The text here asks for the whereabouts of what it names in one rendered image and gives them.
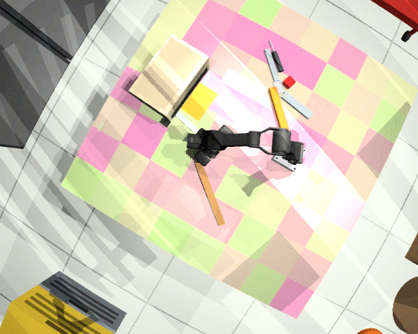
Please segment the red cube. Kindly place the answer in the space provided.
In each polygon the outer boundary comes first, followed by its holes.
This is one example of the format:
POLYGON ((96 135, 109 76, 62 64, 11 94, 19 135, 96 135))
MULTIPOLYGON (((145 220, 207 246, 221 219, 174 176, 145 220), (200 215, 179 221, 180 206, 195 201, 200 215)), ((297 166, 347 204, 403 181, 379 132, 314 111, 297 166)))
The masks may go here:
POLYGON ((282 83, 287 90, 295 83, 296 81, 289 75, 286 80, 282 83))

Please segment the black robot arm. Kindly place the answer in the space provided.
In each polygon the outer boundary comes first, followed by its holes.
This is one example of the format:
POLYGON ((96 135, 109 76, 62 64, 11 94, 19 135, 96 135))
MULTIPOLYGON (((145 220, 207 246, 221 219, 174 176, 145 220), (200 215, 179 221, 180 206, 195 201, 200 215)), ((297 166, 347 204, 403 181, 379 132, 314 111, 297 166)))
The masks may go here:
POLYGON ((216 129, 200 128, 197 133, 187 135, 187 148, 198 149, 208 154, 218 153, 227 147, 258 148, 269 155, 282 156, 290 164, 302 164, 304 143, 291 141, 291 131, 283 127, 269 127, 261 132, 227 134, 216 129), (260 146, 261 134, 272 130, 272 152, 260 146))

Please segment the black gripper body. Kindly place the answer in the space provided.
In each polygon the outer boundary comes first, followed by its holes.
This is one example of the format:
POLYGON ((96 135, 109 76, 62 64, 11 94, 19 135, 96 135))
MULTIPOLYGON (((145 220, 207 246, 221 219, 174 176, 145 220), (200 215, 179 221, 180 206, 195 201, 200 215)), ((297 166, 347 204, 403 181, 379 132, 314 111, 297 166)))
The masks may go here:
MULTIPOLYGON (((220 132, 224 132, 227 134, 234 134, 234 132, 227 126, 227 125, 222 125, 219 128, 220 132)), ((202 165, 202 166, 206 166, 209 162, 210 159, 214 154, 208 154, 208 153, 202 153, 200 150, 194 155, 194 158, 202 165), (209 158, 207 158, 209 157, 209 158)))

